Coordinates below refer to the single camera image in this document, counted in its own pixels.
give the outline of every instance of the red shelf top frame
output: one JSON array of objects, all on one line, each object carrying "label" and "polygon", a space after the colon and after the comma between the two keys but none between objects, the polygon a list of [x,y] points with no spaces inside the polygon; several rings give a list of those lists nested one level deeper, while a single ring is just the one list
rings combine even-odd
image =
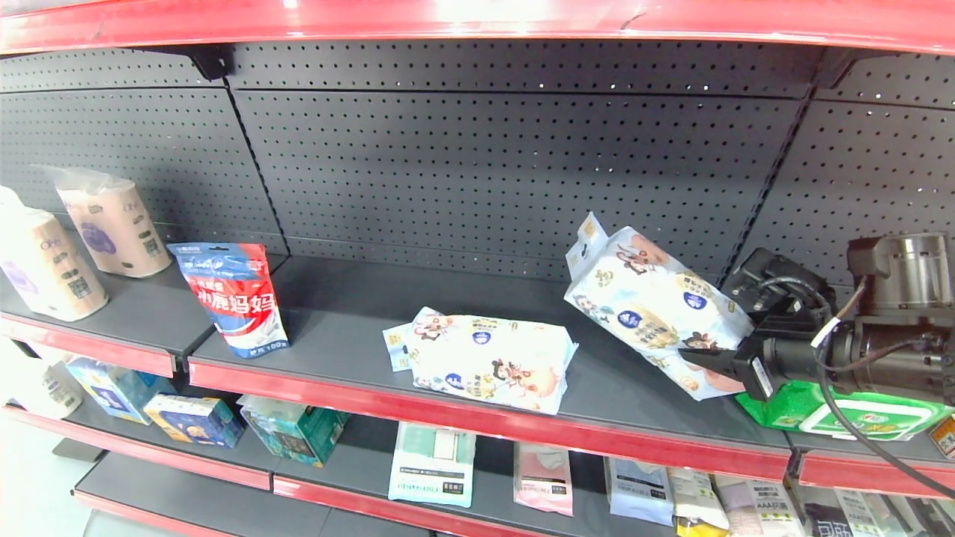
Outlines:
[{"label": "red shelf top frame", "polygon": [[3,17],[0,54],[265,40],[711,39],[955,54],[949,0],[106,0]]},{"label": "red shelf top frame", "polygon": [[25,343],[38,343],[69,353],[158,376],[173,376],[173,357],[166,351],[123,345],[50,325],[0,314],[0,335]]},{"label": "red shelf top frame", "polygon": [[454,427],[489,437],[564,446],[597,455],[638,459],[749,479],[780,482],[792,452],[783,447],[700,440],[665,432],[636,432],[532,414],[504,406],[440,400],[359,385],[334,384],[189,359],[194,386],[273,397],[396,421]]},{"label": "red shelf top frame", "polygon": [[0,412],[17,421],[107,451],[114,451],[136,459],[178,468],[179,470],[185,470],[210,478],[261,488],[262,490],[271,489],[271,474],[264,470],[246,468],[227,462],[214,461],[190,453],[166,449],[150,443],[104,433],[61,419],[43,418],[36,414],[31,414],[26,410],[7,405],[0,407]]}]

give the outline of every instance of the baby wipes package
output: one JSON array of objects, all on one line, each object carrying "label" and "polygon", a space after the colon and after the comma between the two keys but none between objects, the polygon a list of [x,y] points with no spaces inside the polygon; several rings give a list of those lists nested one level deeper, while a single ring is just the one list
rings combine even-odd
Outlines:
[{"label": "baby wipes package", "polygon": [[189,287],[239,358],[288,347],[263,245],[170,245]]},{"label": "baby wipes package", "polygon": [[389,500],[471,506],[478,436],[401,421]]},{"label": "baby wipes package", "polygon": [[[939,403],[874,393],[833,392],[833,398],[842,413],[873,440],[909,440],[952,412]],[[856,439],[830,412],[822,388],[814,382],[791,380],[769,402],[753,400],[746,394],[739,394],[736,400],[764,427]]]},{"label": "baby wipes package", "polygon": [[610,514],[673,526],[673,493],[664,466],[604,458]]},{"label": "baby wipes package", "polygon": [[782,483],[715,476],[733,537],[805,537],[793,500]]},{"label": "baby wipes package", "polygon": [[727,537],[730,521],[713,492],[710,476],[687,468],[668,468],[673,489],[673,525],[680,537]]},{"label": "baby wipes package", "polygon": [[570,454],[566,449],[514,442],[514,503],[574,516]]},{"label": "baby wipes package", "polygon": [[561,406],[577,350],[564,327],[430,308],[404,340],[415,386],[550,415]]},{"label": "baby wipes package", "polygon": [[563,299],[623,340],[696,400],[743,391],[733,379],[683,360],[678,349],[732,350],[753,331],[749,316],[646,237],[607,236],[590,213],[567,252]]}]

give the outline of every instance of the red shelf edge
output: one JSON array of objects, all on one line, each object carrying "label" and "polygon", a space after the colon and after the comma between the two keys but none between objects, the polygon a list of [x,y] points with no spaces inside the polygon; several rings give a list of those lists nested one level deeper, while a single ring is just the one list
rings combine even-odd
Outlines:
[{"label": "red shelf edge", "polygon": [[227,462],[213,461],[189,453],[182,453],[145,442],[126,439],[68,421],[43,418],[36,414],[31,414],[26,410],[6,405],[0,407],[0,412],[22,423],[107,451],[121,453],[143,461],[162,464],[163,466],[177,468],[210,478],[261,488],[262,490],[271,489],[271,476],[268,472],[263,470],[255,470]]},{"label": "red shelf edge", "polygon": [[194,386],[274,397],[396,421],[454,427],[490,437],[560,445],[602,456],[781,482],[792,452],[783,447],[737,446],[667,433],[635,433],[611,426],[531,414],[490,404],[416,397],[371,388],[251,372],[189,360]]},{"label": "red shelf edge", "polygon": [[[930,462],[907,462],[929,478],[955,487],[955,465],[944,467]],[[826,450],[812,450],[803,456],[799,482],[824,488],[848,488],[880,494],[946,498],[906,476],[882,459]]]},{"label": "red shelf edge", "polygon": [[181,520],[172,519],[156,513],[137,509],[129,505],[120,504],[100,496],[87,494],[82,490],[74,490],[73,496],[81,504],[86,505],[91,509],[105,511],[110,514],[117,515],[118,517],[135,520],[148,526],[158,527],[167,531],[180,533],[182,535],[190,535],[193,537],[229,537],[228,533],[222,533],[221,531],[209,529],[208,527],[195,526]]},{"label": "red shelf edge", "polygon": [[275,476],[274,493],[318,505],[327,505],[409,526],[425,527],[468,537],[541,537],[540,533],[451,513],[365,496],[340,488]]},{"label": "red shelf edge", "polygon": [[74,354],[92,356],[97,360],[127,369],[169,378],[173,376],[173,357],[166,351],[141,349],[90,335],[71,333],[6,313],[0,314],[0,335]]}]

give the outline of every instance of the snack bag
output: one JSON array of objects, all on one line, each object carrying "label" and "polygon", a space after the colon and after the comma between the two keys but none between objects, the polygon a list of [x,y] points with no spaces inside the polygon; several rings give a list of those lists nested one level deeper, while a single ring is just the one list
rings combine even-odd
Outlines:
[{"label": "snack bag", "polygon": [[753,331],[735,302],[631,227],[608,237],[590,213],[577,235],[566,256],[572,282],[565,301],[694,399],[743,391],[741,383],[690,364],[677,351],[735,349]]},{"label": "snack bag", "polygon": [[288,347],[263,245],[179,243],[169,249],[236,356],[257,358]]},{"label": "snack bag", "polygon": [[430,308],[414,318],[405,345],[419,388],[550,415],[577,351],[564,327]]},{"label": "snack bag", "polygon": [[570,453],[560,447],[514,442],[514,503],[574,516]]}]

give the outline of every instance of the plastic-wrapped tissue roll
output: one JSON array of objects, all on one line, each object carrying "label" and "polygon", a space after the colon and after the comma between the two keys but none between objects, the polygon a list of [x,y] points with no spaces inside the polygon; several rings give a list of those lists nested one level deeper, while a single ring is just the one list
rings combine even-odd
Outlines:
[{"label": "plastic-wrapped tissue roll", "polygon": [[76,321],[106,305],[106,291],[52,214],[23,206],[3,187],[0,222],[5,229],[0,269],[28,308]]},{"label": "plastic-wrapped tissue roll", "polygon": [[54,169],[56,192],[98,269],[145,278],[169,267],[173,258],[135,183],[83,168]]}]

